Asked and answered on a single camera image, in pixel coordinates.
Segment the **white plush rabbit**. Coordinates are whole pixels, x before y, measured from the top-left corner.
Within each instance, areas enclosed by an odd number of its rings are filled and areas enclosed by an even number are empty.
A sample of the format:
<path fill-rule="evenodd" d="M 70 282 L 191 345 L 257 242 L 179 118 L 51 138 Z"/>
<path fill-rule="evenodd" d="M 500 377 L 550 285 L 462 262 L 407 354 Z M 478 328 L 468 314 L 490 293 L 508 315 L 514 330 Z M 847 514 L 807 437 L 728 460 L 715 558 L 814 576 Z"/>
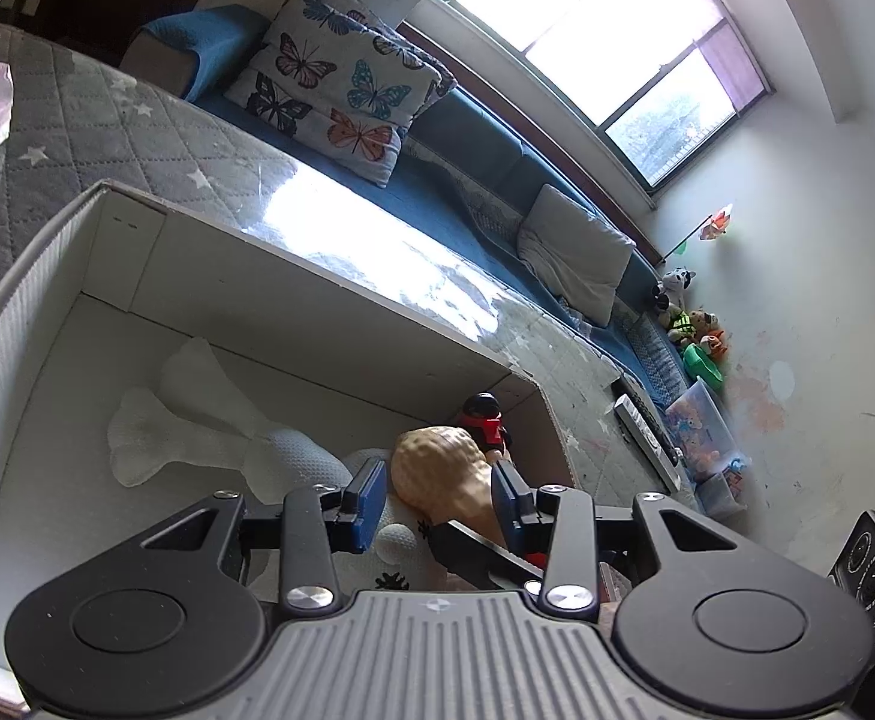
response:
<path fill-rule="evenodd" d="M 231 470 L 261 504 L 279 504 L 299 486 L 346 488 L 364 461 L 387 450 L 336 458 L 294 427 L 267 418 L 232 382 L 208 341 L 192 338 L 164 362 L 159 387 L 130 388 L 107 427 L 110 468 L 136 488 L 170 463 Z M 362 589 L 442 590 L 447 571 L 432 557 L 423 516 L 389 492 L 371 548 L 337 554 L 339 585 Z"/>

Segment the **red round rubber toy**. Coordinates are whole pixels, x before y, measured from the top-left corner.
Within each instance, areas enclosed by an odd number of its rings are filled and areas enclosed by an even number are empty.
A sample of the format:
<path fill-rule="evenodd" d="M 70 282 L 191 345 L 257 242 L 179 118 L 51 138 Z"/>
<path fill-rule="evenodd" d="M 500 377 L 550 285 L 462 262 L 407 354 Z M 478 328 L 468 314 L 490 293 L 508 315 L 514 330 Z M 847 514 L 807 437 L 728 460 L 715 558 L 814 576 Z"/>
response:
<path fill-rule="evenodd" d="M 530 562 L 533 566 L 544 571 L 548 565 L 548 556 L 545 553 L 524 553 L 522 554 L 524 561 Z"/>

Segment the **girl doll red dress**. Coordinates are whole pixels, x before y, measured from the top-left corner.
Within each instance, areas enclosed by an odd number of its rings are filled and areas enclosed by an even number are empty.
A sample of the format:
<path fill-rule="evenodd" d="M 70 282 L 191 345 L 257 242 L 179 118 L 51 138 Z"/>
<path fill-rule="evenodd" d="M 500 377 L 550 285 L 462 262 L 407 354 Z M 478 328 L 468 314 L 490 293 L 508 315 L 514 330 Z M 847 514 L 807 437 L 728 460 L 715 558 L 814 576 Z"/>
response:
<path fill-rule="evenodd" d="M 510 460 L 512 439 L 502 422 L 501 405 L 491 392 L 467 398 L 458 413 L 457 426 L 470 434 L 491 465 Z"/>

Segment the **black remote control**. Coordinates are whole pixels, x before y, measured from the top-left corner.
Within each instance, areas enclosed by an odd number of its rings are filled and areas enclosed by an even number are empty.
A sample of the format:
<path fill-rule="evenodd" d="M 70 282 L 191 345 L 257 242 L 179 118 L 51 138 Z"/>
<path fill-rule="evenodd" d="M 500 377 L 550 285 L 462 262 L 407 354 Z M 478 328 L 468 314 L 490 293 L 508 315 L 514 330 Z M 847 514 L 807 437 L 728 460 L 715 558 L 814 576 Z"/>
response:
<path fill-rule="evenodd" d="M 678 465 L 678 461 L 683 458 L 683 454 L 673 444 L 672 436 L 666 431 L 665 424 L 661 421 L 660 413 L 655 408 L 652 400 L 647 397 L 641 384 L 636 379 L 632 379 L 631 376 L 621 374 L 615 382 L 611 383 L 611 394 L 615 395 L 615 397 L 620 397 L 621 395 L 629 397 L 632 405 L 636 406 L 639 415 L 647 422 L 650 433 L 654 434 L 665 455 L 672 460 L 673 465 Z"/>

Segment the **small clear container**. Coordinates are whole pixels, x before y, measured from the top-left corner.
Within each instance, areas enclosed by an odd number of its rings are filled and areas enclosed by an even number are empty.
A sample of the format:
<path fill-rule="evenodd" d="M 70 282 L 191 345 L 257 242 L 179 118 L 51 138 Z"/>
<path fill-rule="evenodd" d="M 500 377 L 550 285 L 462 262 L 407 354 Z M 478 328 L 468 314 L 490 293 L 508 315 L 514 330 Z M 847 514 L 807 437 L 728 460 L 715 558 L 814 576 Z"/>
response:
<path fill-rule="evenodd" d="M 702 510 L 715 520 L 725 520 L 746 511 L 743 465 L 732 461 L 696 488 Z"/>

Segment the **green toy tub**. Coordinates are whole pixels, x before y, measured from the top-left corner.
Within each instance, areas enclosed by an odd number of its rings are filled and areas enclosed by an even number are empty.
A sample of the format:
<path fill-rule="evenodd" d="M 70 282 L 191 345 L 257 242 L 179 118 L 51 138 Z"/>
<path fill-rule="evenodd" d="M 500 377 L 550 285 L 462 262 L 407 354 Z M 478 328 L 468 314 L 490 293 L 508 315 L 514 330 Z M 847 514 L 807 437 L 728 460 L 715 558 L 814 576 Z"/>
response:
<path fill-rule="evenodd" d="M 689 377 L 702 380 L 714 390 L 720 390 L 723 387 L 722 372 L 700 344 L 688 344 L 684 348 L 681 359 L 683 359 L 684 371 L 688 372 Z"/>

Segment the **brown plush toy group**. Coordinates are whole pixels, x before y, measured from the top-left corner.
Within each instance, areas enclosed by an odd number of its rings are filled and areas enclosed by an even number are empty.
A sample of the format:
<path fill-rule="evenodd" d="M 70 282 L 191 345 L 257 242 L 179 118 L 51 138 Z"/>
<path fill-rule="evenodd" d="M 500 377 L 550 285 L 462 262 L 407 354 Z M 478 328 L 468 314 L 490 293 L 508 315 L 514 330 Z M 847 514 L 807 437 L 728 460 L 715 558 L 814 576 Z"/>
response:
<path fill-rule="evenodd" d="M 668 322 L 666 335 L 679 351 L 689 344 L 697 344 L 709 356 L 720 356 L 725 351 L 725 332 L 717 314 L 705 310 L 678 310 Z"/>

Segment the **black white plush toy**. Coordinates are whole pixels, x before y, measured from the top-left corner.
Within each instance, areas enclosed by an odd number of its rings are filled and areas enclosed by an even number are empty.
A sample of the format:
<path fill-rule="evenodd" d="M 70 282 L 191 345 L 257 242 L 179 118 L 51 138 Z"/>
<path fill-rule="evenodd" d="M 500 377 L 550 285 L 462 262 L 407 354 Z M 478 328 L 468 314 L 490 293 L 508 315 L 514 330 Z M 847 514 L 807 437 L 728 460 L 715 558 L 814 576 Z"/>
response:
<path fill-rule="evenodd" d="M 672 312 L 672 310 L 684 310 L 686 293 L 689 286 L 696 278 L 696 271 L 689 268 L 677 268 L 665 273 L 661 280 L 655 284 L 652 299 L 655 310 L 659 314 Z"/>

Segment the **grey plain pillow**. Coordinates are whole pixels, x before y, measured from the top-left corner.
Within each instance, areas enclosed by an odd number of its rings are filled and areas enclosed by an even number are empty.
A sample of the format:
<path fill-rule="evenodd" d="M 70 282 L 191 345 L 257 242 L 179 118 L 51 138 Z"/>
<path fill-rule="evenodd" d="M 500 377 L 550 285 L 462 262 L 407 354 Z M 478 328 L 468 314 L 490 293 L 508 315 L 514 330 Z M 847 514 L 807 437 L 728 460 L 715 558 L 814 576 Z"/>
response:
<path fill-rule="evenodd" d="M 545 184 L 517 232 L 519 259 L 558 299 L 606 327 L 634 241 L 613 224 Z"/>

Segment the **grey cardboard box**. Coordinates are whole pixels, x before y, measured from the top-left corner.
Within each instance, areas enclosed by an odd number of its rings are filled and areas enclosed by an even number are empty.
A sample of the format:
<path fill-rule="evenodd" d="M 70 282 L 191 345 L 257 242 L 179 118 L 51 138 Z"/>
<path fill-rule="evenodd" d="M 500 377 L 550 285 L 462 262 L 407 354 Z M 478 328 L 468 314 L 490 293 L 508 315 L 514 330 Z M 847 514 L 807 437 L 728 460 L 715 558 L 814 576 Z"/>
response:
<path fill-rule="evenodd" d="M 494 395 L 531 483 L 572 483 L 519 364 L 276 245 L 123 185 L 53 216 L 0 280 L 3 652 L 31 590 L 216 489 L 346 483 Z"/>

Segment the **blue sofa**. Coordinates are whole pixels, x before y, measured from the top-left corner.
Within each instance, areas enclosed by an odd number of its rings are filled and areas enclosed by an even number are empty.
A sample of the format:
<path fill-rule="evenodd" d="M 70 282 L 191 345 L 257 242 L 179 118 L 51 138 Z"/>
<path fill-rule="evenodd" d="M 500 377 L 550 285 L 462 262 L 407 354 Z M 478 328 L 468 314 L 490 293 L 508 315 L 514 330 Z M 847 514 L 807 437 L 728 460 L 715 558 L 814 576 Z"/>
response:
<path fill-rule="evenodd" d="M 164 16 L 136 31 L 120 67 L 127 75 L 141 76 L 145 82 L 174 98 L 219 112 L 226 121 L 239 127 L 266 125 L 273 133 L 273 145 L 291 148 L 298 160 L 310 166 L 317 169 L 333 167 L 371 184 L 327 156 L 284 137 L 266 122 L 224 98 L 224 91 L 234 83 L 248 60 L 257 54 L 273 20 L 275 16 L 263 16 L 240 5 Z M 657 271 L 642 255 L 636 239 L 610 220 L 587 195 L 579 192 L 520 133 L 502 122 L 471 94 L 453 88 L 414 121 L 390 182 L 396 176 L 401 158 L 412 151 L 419 151 L 426 160 L 450 174 L 462 192 L 463 206 L 474 227 L 496 239 L 530 271 L 531 278 L 553 298 L 559 317 L 570 327 L 584 333 L 606 330 L 615 320 L 616 304 L 631 302 L 638 314 L 638 323 L 627 328 L 627 338 L 641 360 L 641 369 L 632 376 L 657 410 L 672 405 L 672 401 L 683 394 L 688 387 L 688 374 L 679 362 L 675 346 L 658 323 L 652 299 L 658 281 Z M 545 184 L 553 185 L 588 210 L 597 211 L 634 241 L 631 260 L 616 289 L 615 305 L 606 327 L 592 325 L 564 299 L 549 293 L 535 273 L 519 259 L 517 232 Z"/>

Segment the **orange pinwheel flower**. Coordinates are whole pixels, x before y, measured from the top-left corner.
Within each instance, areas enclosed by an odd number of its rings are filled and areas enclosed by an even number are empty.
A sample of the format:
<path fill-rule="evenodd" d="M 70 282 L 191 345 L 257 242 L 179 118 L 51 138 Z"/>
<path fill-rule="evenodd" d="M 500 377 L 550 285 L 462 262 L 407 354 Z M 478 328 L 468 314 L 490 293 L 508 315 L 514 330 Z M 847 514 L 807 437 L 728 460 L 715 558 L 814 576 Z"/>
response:
<path fill-rule="evenodd" d="M 707 216 L 705 220 L 702 220 L 696 227 L 694 227 L 693 231 L 688 232 L 688 234 L 686 234 L 686 236 L 684 236 L 684 238 L 681 239 L 673 249 L 666 252 L 666 258 L 670 259 L 673 255 L 684 254 L 689 241 L 693 238 L 698 238 L 700 241 L 713 241 L 714 239 L 722 238 L 732 222 L 732 213 L 733 205 L 727 203 L 727 205 L 722 206 L 722 208 L 719 208 L 715 213 L 712 213 L 712 215 Z"/>

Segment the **butterfly print pillow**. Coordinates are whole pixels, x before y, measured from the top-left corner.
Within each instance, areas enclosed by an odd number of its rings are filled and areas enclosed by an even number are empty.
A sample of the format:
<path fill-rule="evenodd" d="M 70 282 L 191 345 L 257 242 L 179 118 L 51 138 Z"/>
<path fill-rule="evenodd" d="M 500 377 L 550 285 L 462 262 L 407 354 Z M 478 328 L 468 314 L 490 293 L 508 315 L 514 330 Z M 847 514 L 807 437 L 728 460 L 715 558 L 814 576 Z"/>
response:
<path fill-rule="evenodd" d="M 457 80 L 361 0 L 286 0 L 224 98 L 378 187 Z"/>

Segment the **grey star quilted tablecloth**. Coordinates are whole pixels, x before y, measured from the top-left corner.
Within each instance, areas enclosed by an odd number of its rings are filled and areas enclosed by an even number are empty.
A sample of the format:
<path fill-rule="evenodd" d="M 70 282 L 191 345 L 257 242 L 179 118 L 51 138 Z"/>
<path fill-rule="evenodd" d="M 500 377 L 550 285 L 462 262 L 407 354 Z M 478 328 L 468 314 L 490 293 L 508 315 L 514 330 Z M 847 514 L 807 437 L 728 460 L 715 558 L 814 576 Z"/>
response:
<path fill-rule="evenodd" d="M 0 25 L 14 83 L 0 146 L 0 280 L 79 192 L 109 179 L 288 250 L 499 353 L 535 377 L 585 491 L 624 505 L 660 476 L 613 410 L 641 369 L 627 328 L 584 333 L 502 244 L 478 231 L 447 171 L 419 151 L 387 187 L 317 169 L 239 127 L 86 55 Z"/>

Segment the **window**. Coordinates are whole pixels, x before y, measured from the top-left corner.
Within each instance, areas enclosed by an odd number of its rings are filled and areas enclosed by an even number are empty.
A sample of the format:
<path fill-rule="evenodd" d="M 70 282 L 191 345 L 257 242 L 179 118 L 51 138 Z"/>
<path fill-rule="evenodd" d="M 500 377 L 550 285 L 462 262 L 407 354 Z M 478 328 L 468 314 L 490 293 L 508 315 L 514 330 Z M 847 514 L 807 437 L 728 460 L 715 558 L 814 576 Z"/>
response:
<path fill-rule="evenodd" d="M 421 0 L 410 23 L 647 195 L 769 93 L 722 0 Z"/>

